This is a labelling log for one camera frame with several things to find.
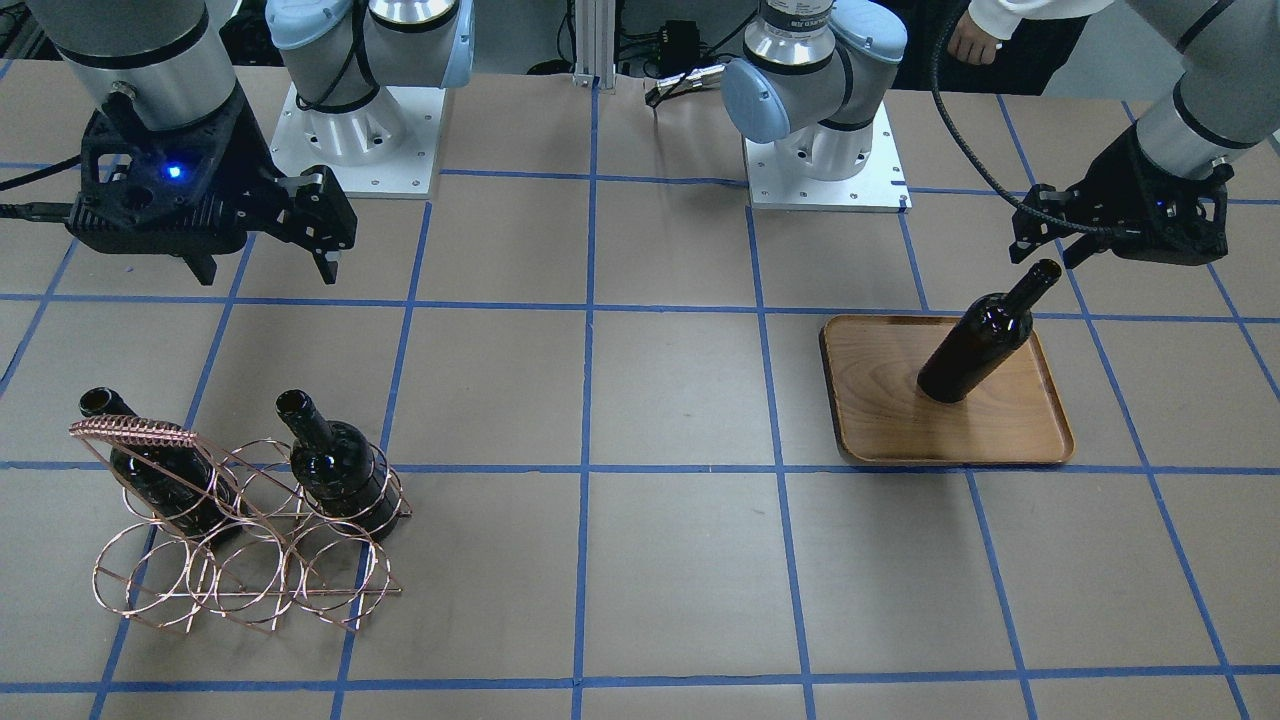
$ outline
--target tray rim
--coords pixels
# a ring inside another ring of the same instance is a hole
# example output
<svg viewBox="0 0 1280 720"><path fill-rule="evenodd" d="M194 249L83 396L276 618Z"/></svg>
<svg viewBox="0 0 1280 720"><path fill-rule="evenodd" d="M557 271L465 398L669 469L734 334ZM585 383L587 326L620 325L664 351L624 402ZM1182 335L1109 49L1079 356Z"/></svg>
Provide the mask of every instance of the tray rim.
<svg viewBox="0 0 1280 720"><path fill-rule="evenodd" d="M942 315L942 314L911 314L911 315L895 315L891 313L884 314L844 314L835 315L823 323L822 329L818 332L819 346L822 350L822 365L823 374L826 375L827 395L831 400L831 414L832 420L836 427L836 436L840 441L841 448L847 452L851 457L859 462L868 465L892 465L892 466L946 466L946 468L961 468L961 466L1025 466L1025 465L1062 465L1068 462L1075 455L1075 433L1071 430L1071 423L1066 416L1066 410L1062 407L1062 398L1057 391L1057 383L1053 379L1052 368L1050 368L1048 356L1044 354L1044 347L1041 343L1039 334L1036 328L1032 328L1030 337L1028 338L1027 346L1029 347L1033 361L1039 369L1039 375L1044 383L1044 395L1050 401L1050 411L1053 415L1053 423L1059 428L1062 437L1062 454L1051 460L947 460L941 457L893 457L893 456L881 456L872 457L867 454L859 454L851 447L849 433L846 432L841 413L840 413L840 400L837 397L836 386L832 382L831 370L831 357L829 348L827 343L827 332L836 323L852 323L861 325L945 325L954 324L959 320L959 315Z"/></svg>

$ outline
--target bolt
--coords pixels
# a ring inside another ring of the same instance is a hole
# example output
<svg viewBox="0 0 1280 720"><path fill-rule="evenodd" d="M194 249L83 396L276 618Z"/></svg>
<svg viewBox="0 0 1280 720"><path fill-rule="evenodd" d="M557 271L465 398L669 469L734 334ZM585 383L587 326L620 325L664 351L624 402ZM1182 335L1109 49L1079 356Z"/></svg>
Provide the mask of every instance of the bolt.
<svg viewBox="0 0 1280 720"><path fill-rule="evenodd" d="M124 81L115 81L111 83L111 92L119 92L120 95L128 97L129 100L138 99L138 90Z"/></svg>

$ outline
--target cable connector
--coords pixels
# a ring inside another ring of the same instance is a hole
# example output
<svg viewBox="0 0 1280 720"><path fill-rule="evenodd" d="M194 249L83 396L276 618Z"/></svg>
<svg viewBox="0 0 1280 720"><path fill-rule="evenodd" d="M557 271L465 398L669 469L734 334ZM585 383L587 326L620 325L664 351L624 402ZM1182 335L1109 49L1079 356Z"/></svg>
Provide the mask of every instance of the cable connector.
<svg viewBox="0 0 1280 720"><path fill-rule="evenodd" d="M0 205L0 218L31 223L63 223L72 215L70 202L26 202Z"/></svg>

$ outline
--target black cable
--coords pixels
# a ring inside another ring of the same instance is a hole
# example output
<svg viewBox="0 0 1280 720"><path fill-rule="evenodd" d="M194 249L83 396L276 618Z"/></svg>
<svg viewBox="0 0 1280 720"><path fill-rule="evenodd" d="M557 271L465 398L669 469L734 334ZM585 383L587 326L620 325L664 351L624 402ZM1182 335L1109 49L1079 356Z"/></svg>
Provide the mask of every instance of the black cable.
<svg viewBox="0 0 1280 720"><path fill-rule="evenodd" d="M343 77L346 77L347 69L351 68L351 61L356 59L357 54L361 54L364 51L364 46L365 46L365 42L364 42L365 37L364 37L364 35L365 33L364 33L364 23L361 22L361 19L364 18L365 8L367 5L369 5L369 0L356 0L352 4L352 6L351 6L351 47L347 49L347 58L343 59L342 67L338 69L338 74L335 74L333 77L333 82L329 83L329 87L325 87L324 92L320 95L320 97L317 100L303 100L301 94L298 94L298 95L296 95L293 97L293 104L298 106L298 110L303 110L303 111L306 111L306 110L315 110L315 109L321 109L323 110L325 108L325 101L328 101L329 96L332 96L333 92L335 90L338 90L338 83L342 82Z"/></svg>
<svg viewBox="0 0 1280 720"><path fill-rule="evenodd" d="M956 128L955 120L951 119L951 113L947 113L947 106L946 104L942 102L942 90L941 90L941 81L938 79L938 68L941 67L942 63L942 51L946 50L947 42L951 40L951 36L955 33L956 27L960 24L960 18L964 17L965 10L968 9L969 9L969 0L957 0L955 8L951 12L951 15L947 17L947 22L943 23L942 26L942 32L938 33L937 41L933 44L933 53L929 55L929 90L933 92L933 104L937 106L938 115L942 117L942 124L947 127L947 132L951 133L951 138L955 140L956 146L960 147L960 151L964 152L964 156L969 159L969 163L973 165L973 169L978 170L978 174L982 176L982 179L984 179L987 184L989 184L991 188L995 190L996 193L1005 200L1005 202L1009 202L1018 210L1027 213L1028 215L1036 218L1037 220L1057 225L1062 229L1069 229L1073 233L1101 234L1111 237L1121 237L1130 234L1132 231L1125 227L1105 228L1097 225L1084 225L1080 223L1073 223L1062 218L1055 218L1048 213L1044 213L1023 202L1021 199L1019 199L1012 192L1005 190L1005 187L1000 184L1000 181L997 181L996 177L991 174L991 170L988 170L987 167L982 164L982 160L978 159L978 155L973 151L972 147L969 147L969 143L965 142L964 137L960 136L960 129Z"/></svg>
<svg viewBox="0 0 1280 720"><path fill-rule="evenodd" d="M740 33L744 29L746 29L746 26L751 24L751 20L755 19L756 13L759 13L759 10L751 10L751 14L748 15L745 20L742 20L741 23L739 23L739 26L736 28L733 28L732 32L730 32L728 35L726 35L724 38L721 40L719 42L717 42L716 45L712 45L710 50L708 50L705 54L703 54L701 60L705 60L709 56L714 56L716 51L719 50L721 47L723 47L726 42L728 42L730 40L733 40L735 37L737 37L737 33ZM680 87L681 83L684 83L686 79L689 79L689 76L691 76L695 69L696 69L696 65L689 68L687 70L685 70L685 74L680 76L680 79L677 79L676 83L672 85L667 90L667 92L659 95L658 97L654 97L653 102L650 102L649 106L657 109L658 105L662 105L663 102L666 102L667 100L671 100L672 97L678 97L681 95L689 95L690 92L695 92L692 90L681 90L680 92L676 92L676 88Z"/></svg>
<svg viewBox="0 0 1280 720"><path fill-rule="evenodd" d="M566 0L564 3L564 22L568 24L568 45L572 49L571 63L577 64L577 22L573 19L575 10L573 0Z"/></svg>
<svg viewBox="0 0 1280 720"><path fill-rule="evenodd" d="M15 187L22 187L24 184L31 184L36 181L41 181L51 176L56 176L58 173L63 170L69 170L76 165L79 165L79 155L68 158L61 163L54 163L47 168L40 168L38 170L29 172L24 176L18 176L13 179L6 179L4 182L0 182L0 192L4 192L5 190L13 190Z"/></svg>

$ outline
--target dark glass bottle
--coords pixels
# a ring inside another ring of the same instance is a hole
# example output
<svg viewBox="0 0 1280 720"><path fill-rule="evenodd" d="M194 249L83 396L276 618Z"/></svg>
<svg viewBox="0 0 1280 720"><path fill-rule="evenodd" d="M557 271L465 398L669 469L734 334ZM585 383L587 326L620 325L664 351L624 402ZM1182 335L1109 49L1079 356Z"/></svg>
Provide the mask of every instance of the dark glass bottle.
<svg viewBox="0 0 1280 720"><path fill-rule="evenodd" d="M97 415L137 416L119 393L109 387L97 387L82 395L79 410L81 415L86 418ZM173 423L161 424L173 429L180 429L179 425ZM212 466L195 450L188 447L145 446L128 446L128 448L191 484L207 491ZM200 542L227 521L227 515L221 507L206 492L187 487L119 448L111 448L109 460L115 473L183 536ZM234 492L227 484L227 480L218 478L214 488L224 503L233 505ZM218 532L212 538L212 543L221 544L234 536L234 530L238 528L239 525L228 525L225 529Z"/></svg>
<svg viewBox="0 0 1280 720"><path fill-rule="evenodd" d="M289 454L293 477L320 511L364 528L381 541L398 520L399 496L374 462L374 451L357 428L325 420L311 397L291 389L275 400L275 411L298 439Z"/></svg>
<svg viewBox="0 0 1280 720"><path fill-rule="evenodd" d="M916 384L933 400L959 402L1032 334L1032 305L1057 279L1053 260L1032 265L1011 291L979 297L933 351Z"/></svg>

